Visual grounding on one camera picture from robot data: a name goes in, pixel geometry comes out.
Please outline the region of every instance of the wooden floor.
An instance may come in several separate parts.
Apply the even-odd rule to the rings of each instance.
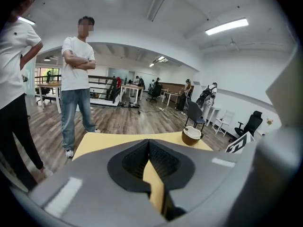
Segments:
[[[143,94],[141,105],[141,112],[138,114],[138,109],[127,108],[120,109],[119,107],[102,107],[91,106],[91,114],[93,122],[102,133],[112,134],[153,134],[153,133],[167,133],[178,132],[184,129],[186,117],[173,110],[175,103],[170,102],[170,108],[167,108],[166,103],[146,101],[147,95]],[[31,105],[28,109],[28,114],[31,116],[29,119],[30,130],[33,140],[39,155],[44,164],[53,172],[64,167],[71,160],[65,156],[65,151],[62,147],[62,134],[61,134],[61,115],[58,114],[56,102],[53,101],[45,103],[45,109],[35,104],[35,100],[31,99]],[[159,111],[158,107],[165,108],[164,111]],[[82,125],[82,116],[80,112],[76,112],[75,116],[75,145],[74,151],[77,150],[84,134],[86,133]],[[229,140],[229,136],[223,137],[221,133],[215,135],[211,125],[204,127],[203,141],[213,150],[225,150]],[[31,160],[28,158],[22,146],[17,143],[20,154],[27,165],[30,172],[35,179],[40,182],[43,177],[42,174],[35,168]]]

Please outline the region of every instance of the white sign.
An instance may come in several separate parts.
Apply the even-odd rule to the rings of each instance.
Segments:
[[[252,137],[251,133],[247,132],[236,141],[229,144],[225,152],[240,154],[243,151],[244,146],[253,141],[255,141],[255,139]]]

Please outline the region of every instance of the ceiling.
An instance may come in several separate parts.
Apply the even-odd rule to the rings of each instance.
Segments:
[[[150,22],[164,23],[198,46],[201,53],[226,50],[272,50],[290,52],[296,36],[291,32],[286,16],[274,0],[36,0],[29,16],[40,33],[63,17],[80,12],[120,11],[136,14]],[[208,36],[206,29],[247,18],[249,26]],[[94,45],[97,53],[127,55],[150,63],[156,54],[119,45]]]
[[[119,57],[121,59],[132,60],[139,62],[141,65],[149,66],[151,62],[155,59],[160,58],[162,55],[144,50],[141,48],[136,48],[128,45],[118,45],[118,44],[102,44],[102,43],[89,43],[93,49],[95,57],[98,55],[107,55]],[[45,57],[50,57],[50,61],[44,61]],[[173,58],[167,58],[167,62],[158,62],[153,67],[161,68],[167,66],[181,66],[181,62],[174,60]],[[37,63],[44,63],[50,65],[62,65],[61,48],[54,49],[37,56]]]

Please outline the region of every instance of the bowl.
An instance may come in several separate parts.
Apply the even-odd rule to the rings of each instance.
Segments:
[[[182,141],[189,146],[195,145],[202,137],[203,134],[192,126],[187,126],[182,131]]]

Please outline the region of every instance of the table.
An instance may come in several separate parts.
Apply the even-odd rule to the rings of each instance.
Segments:
[[[162,102],[164,101],[164,98],[165,98],[165,94],[166,94],[166,93],[169,94],[169,98],[168,98],[168,100],[167,100],[167,104],[166,104],[166,105],[167,105],[167,106],[169,105],[169,101],[170,101],[170,96],[171,96],[171,95],[177,96],[177,99],[176,99],[176,104],[177,104],[178,97],[181,96],[181,94],[163,91],[163,99],[162,99]]]
[[[215,111],[216,111],[216,110],[218,110],[218,111],[221,110],[221,108],[215,107],[215,106],[211,106],[210,109],[212,109],[212,113],[211,113],[210,118],[209,118],[209,120],[208,120],[208,122],[207,122],[207,124],[206,124],[207,127],[209,126],[209,123],[210,123],[210,121],[211,121],[211,119],[212,119],[212,117],[213,117]]]
[[[43,104],[43,100],[42,100],[41,88],[49,87],[49,88],[56,89],[56,103],[57,103],[58,113],[61,114],[61,108],[60,108],[60,102],[59,102],[59,91],[60,91],[60,95],[61,95],[61,81],[42,83],[42,84],[39,84],[38,86],[39,86],[39,95],[40,95],[40,99],[41,99],[41,105],[42,105],[43,109],[44,109],[44,104]]]
[[[129,88],[129,97],[131,97],[131,89],[137,90],[136,99],[135,99],[135,102],[134,102],[136,104],[137,99],[138,99],[139,90],[142,89],[142,91],[143,91],[143,87],[139,87],[139,86],[135,86],[135,85],[121,85],[120,102],[122,102],[123,88],[125,88],[125,92],[126,92],[126,89]]]
[[[113,147],[130,141],[143,139],[165,140],[171,143],[188,147],[188,145],[186,145],[182,141],[181,134],[182,132],[139,135],[86,133],[82,141],[80,142],[80,145],[78,146],[78,149],[72,160],[75,160],[78,157],[93,151]],[[191,147],[203,150],[212,150],[202,140],[199,140],[197,144]],[[151,185],[150,201],[152,205],[160,212],[163,204],[164,185],[150,161],[148,161],[144,169],[143,180]]]

